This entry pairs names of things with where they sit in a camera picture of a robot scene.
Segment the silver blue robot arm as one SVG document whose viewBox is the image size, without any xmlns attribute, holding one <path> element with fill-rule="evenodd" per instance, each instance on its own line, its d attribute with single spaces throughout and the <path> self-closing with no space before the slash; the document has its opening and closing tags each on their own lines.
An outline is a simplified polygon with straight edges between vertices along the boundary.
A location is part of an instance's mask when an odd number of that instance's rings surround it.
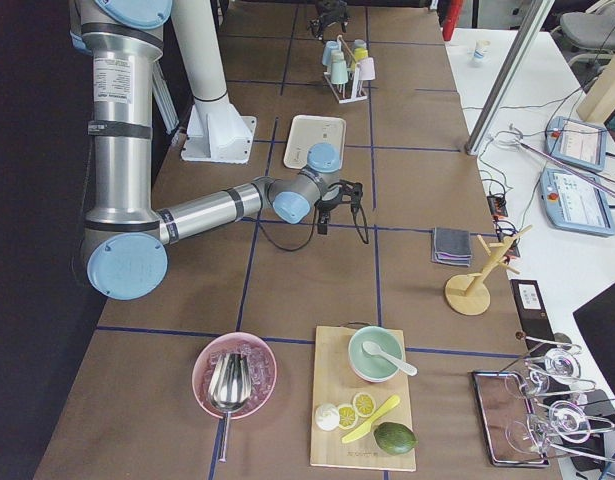
<svg viewBox="0 0 615 480">
<path fill-rule="evenodd" d="M 157 79 L 163 27 L 171 23 L 194 97 L 186 148 L 191 160 L 245 163 L 256 121 L 231 103 L 207 1 L 73 1 L 73 45 L 93 59 L 93 117 L 88 133 L 96 165 L 96 200 L 84 220 L 81 256 L 93 287 L 117 300 L 155 289 L 168 266 L 166 248 L 266 208 L 287 223 L 323 218 L 359 189 L 340 176 L 341 148 L 311 146 L 290 180 L 263 176 L 170 208 L 151 205 L 152 112 L 172 102 Z"/>
</svg>

